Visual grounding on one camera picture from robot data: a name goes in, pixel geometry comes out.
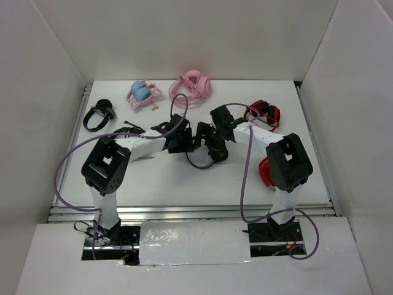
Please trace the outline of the black Panasonic wired headphones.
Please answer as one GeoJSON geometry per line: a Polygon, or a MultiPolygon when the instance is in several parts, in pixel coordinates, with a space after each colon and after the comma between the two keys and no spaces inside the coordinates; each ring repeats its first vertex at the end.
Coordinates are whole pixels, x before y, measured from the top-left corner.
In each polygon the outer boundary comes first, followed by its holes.
{"type": "Polygon", "coordinates": [[[228,159],[228,150],[225,146],[219,150],[210,149],[204,144],[193,152],[186,152],[185,156],[192,167],[199,170],[207,170],[226,161],[228,159]]]}

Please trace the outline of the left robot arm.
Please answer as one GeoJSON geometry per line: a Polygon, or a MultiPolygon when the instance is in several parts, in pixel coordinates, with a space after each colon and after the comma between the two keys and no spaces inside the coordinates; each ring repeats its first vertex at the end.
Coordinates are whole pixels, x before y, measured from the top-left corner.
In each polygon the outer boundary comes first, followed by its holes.
{"type": "Polygon", "coordinates": [[[116,191],[125,177],[128,164],[149,154],[167,150],[183,153],[192,150],[190,122],[174,114],[169,122],[137,133],[121,129],[123,137],[104,136],[98,140],[82,166],[82,175],[90,188],[93,205],[99,209],[94,225],[98,237],[107,245],[120,242],[121,221],[117,212],[116,191]]]}

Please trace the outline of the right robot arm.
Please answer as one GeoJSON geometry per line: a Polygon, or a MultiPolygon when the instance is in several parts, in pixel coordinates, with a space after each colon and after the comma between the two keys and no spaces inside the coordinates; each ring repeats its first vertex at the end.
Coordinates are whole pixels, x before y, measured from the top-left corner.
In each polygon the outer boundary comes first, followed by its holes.
{"type": "Polygon", "coordinates": [[[302,185],[313,174],[313,166],[300,137],[294,133],[273,133],[245,118],[235,119],[226,106],[210,113],[211,124],[199,122],[193,138],[193,148],[205,145],[212,164],[228,158],[226,143],[246,144],[265,154],[259,169],[260,177],[274,188],[273,206],[266,217],[270,238],[282,240],[294,223],[295,207],[302,185]]]}

